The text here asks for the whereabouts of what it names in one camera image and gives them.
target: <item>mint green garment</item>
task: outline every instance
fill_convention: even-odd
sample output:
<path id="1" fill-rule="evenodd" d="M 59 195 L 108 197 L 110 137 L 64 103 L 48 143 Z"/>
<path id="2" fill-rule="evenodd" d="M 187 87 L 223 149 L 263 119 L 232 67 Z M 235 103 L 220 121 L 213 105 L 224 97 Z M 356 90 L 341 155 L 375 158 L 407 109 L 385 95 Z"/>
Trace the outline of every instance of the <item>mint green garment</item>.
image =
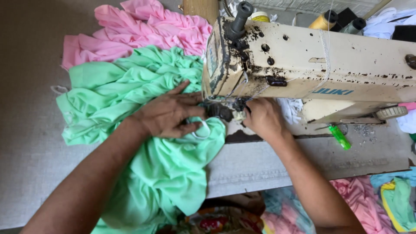
<path id="1" fill-rule="evenodd" d="M 384 190 L 385 198 L 391 213 L 400 226 L 407 232 L 416 228 L 416 220 L 413 208 L 409 203 L 411 186 L 409 179 L 394 178 L 396 186 L 394 190 Z"/>
<path id="2" fill-rule="evenodd" d="M 184 92 L 201 89 L 202 61 L 184 56 L 180 48 L 155 46 L 135 49 L 114 63 L 87 62 L 69 70 L 72 90 L 57 98 L 68 126 L 62 133 L 68 145 L 104 141 L 120 122 L 153 98 L 180 82 Z M 153 234 L 176 224 L 181 213 L 191 215 L 206 197 L 204 167 L 225 143 L 225 126 L 210 118 L 197 139 L 149 138 L 122 173 L 101 219 L 92 233 Z"/>

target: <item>wooden post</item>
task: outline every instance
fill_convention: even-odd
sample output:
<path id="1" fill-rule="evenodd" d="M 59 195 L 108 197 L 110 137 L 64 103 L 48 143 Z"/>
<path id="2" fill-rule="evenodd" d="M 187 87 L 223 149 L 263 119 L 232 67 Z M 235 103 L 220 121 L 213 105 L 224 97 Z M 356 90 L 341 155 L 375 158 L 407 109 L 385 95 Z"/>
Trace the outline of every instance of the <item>wooden post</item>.
<path id="1" fill-rule="evenodd" d="M 183 0 L 184 15 L 199 15 L 212 25 L 219 16 L 218 0 Z"/>

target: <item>white tiled wall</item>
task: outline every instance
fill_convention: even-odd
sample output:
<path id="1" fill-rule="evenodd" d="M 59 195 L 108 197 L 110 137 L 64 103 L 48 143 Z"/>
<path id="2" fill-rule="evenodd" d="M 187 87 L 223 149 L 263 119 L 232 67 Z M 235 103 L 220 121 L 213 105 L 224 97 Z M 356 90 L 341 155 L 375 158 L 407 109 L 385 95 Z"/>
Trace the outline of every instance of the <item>white tiled wall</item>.
<path id="1" fill-rule="evenodd" d="M 332 0 L 251 0 L 260 8 L 322 13 L 330 9 Z M 332 9 L 341 12 L 349 7 L 357 16 L 362 17 L 381 0 L 334 0 Z"/>

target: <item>left hand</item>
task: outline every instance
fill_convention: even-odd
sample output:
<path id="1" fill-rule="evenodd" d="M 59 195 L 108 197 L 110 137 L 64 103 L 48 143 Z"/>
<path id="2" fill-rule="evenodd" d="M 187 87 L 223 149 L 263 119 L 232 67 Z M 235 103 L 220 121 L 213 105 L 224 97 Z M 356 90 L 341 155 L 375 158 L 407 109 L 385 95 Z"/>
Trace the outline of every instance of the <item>left hand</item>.
<path id="1" fill-rule="evenodd" d="M 178 87 L 150 101 L 137 112 L 129 116 L 142 123 L 152 136 L 164 138 L 180 138 L 196 131 L 201 122 L 181 124 L 191 116 L 205 119 L 205 109 L 196 106 L 202 101 L 201 92 L 181 94 L 189 85 L 189 80 Z"/>

